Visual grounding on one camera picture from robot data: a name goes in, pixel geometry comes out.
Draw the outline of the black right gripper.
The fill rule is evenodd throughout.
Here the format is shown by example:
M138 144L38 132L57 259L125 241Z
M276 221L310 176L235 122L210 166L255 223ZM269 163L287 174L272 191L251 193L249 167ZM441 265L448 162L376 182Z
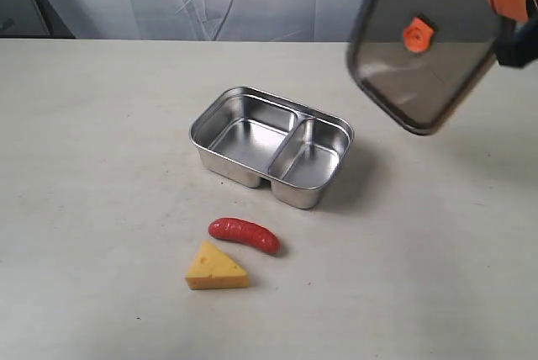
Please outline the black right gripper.
M500 35L494 51L500 66L523 69L537 60L537 0L488 0L500 16L516 22L527 22L510 34Z

